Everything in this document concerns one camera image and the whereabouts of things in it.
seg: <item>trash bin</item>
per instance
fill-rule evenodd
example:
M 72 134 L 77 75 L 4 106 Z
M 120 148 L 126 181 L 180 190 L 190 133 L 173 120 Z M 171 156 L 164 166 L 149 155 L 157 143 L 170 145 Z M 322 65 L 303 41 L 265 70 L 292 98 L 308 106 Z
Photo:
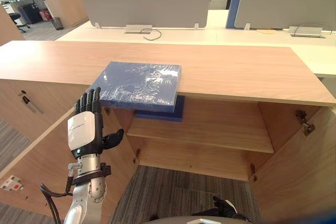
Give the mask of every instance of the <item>trash bin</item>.
M 55 28 L 56 30 L 62 30 L 62 29 L 63 29 L 61 20 L 60 20 L 59 18 L 52 18 L 52 19 L 51 19 L 51 22 L 52 22 L 52 24 L 54 25 L 54 28 Z

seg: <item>person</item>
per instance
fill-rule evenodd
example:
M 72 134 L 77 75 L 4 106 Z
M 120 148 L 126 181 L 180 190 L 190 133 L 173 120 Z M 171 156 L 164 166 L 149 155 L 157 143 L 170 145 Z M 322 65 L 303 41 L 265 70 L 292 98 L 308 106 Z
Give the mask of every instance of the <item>person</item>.
M 213 197 L 213 200 L 215 201 L 214 205 L 216 208 L 198 212 L 193 214 L 193 216 L 219 216 L 251 222 L 246 216 L 239 214 L 235 206 L 229 200 L 222 200 L 216 196 Z

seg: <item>office chair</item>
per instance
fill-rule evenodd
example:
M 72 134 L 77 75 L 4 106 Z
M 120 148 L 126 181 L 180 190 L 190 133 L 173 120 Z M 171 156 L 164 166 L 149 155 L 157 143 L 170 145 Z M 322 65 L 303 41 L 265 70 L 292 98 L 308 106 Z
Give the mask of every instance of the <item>office chair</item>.
M 19 13 L 9 13 L 9 16 L 11 17 L 12 21 L 13 21 L 14 24 L 16 25 L 17 29 L 19 29 L 19 30 L 22 31 L 23 33 L 25 33 L 26 31 L 24 31 L 23 29 L 21 29 L 22 27 L 30 28 L 30 26 L 28 26 L 28 24 L 18 25 L 18 24 L 15 22 L 15 20 L 21 18 L 21 14 L 19 14 Z

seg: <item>gray desk partition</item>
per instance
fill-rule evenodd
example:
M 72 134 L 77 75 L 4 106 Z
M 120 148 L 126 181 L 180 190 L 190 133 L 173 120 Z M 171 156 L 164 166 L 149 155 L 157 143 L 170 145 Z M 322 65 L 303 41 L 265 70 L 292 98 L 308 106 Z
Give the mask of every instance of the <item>gray desk partition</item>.
M 335 0 L 240 0 L 235 27 L 244 28 L 247 23 L 256 29 L 284 29 L 312 23 L 304 26 L 336 30 Z
M 83 0 L 92 25 L 205 27 L 209 0 Z

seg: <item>wooden cabinet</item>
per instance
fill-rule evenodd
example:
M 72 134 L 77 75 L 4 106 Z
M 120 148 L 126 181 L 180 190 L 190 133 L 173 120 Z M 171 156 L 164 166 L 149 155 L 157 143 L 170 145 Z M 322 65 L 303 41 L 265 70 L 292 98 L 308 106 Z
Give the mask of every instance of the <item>wooden cabinet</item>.
M 0 48 L 0 53 L 14 46 L 18 42 Z M 123 127 L 125 135 L 119 146 L 102 154 L 102 161 L 112 166 L 102 223 L 113 214 L 138 164 L 249 181 L 264 221 L 285 221 L 334 207 L 336 110 L 329 107 L 336 100 L 290 49 L 62 41 L 30 41 L 27 48 L 21 58 L 24 68 L 2 60 L 0 78 L 29 83 L 40 79 L 51 87 L 63 83 L 62 89 L 73 95 L 71 105 L 110 61 L 182 66 L 182 122 L 103 110 L 104 133 Z M 33 53 L 36 48 L 50 53 L 39 58 Z M 38 184 L 64 189 L 67 164 L 74 161 L 67 145 L 71 113 L 55 119 L 0 172 L 0 184 L 15 175 L 24 185 L 22 191 L 0 190 L 1 202 L 50 214 Z M 303 122 L 314 128 L 307 136 Z M 70 199 L 56 204 L 64 217 Z
M 0 20 L 0 46 L 12 40 L 24 40 L 22 34 L 2 6 L 0 6 Z
M 87 20 L 82 0 L 46 0 L 53 17 L 59 17 L 64 28 Z
M 0 80 L 0 117 L 34 140 L 66 113 L 86 88 L 76 84 Z M 31 100 L 32 109 L 23 102 L 22 91 Z
M 296 132 L 250 180 L 268 222 L 316 215 L 336 204 L 336 110 L 320 108 L 308 121 L 316 130 Z

